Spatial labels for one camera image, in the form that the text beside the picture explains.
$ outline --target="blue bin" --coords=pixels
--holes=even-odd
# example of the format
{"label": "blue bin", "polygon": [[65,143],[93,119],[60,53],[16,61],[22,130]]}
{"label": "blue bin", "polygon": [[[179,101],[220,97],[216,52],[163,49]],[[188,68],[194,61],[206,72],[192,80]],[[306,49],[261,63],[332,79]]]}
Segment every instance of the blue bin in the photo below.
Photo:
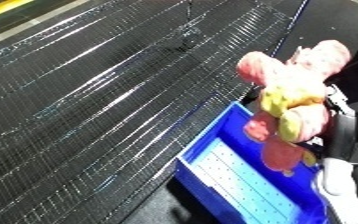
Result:
{"label": "blue bin", "polygon": [[266,168],[242,131],[251,116],[232,103],[180,153],[176,178],[222,223],[328,223],[311,188],[317,168],[299,164],[290,178]]}

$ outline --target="black conveyor belt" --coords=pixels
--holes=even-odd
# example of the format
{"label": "black conveyor belt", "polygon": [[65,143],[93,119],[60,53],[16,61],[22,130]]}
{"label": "black conveyor belt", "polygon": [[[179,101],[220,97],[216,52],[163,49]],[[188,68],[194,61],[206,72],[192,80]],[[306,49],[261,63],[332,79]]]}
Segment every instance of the black conveyor belt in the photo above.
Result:
{"label": "black conveyor belt", "polygon": [[0,44],[0,223],[121,222],[291,22],[253,0],[90,6]]}

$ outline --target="conveyor belt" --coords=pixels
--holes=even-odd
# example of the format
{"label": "conveyor belt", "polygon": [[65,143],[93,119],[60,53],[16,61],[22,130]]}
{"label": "conveyor belt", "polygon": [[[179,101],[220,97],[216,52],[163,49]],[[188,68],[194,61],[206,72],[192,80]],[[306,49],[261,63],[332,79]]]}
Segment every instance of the conveyor belt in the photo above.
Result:
{"label": "conveyor belt", "polygon": [[244,0],[111,0],[0,49],[0,223],[118,223],[249,85],[291,19]]}

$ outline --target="yellow stripe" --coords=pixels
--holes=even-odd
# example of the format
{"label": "yellow stripe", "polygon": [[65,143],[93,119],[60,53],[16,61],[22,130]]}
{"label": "yellow stripe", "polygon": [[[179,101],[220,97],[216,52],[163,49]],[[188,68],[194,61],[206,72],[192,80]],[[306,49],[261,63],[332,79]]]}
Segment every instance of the yellow stripe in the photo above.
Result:
{"label": "yellow stripe", "polygon": [[7,0],[0,3],[0,14],[20,7],[34,0]]}

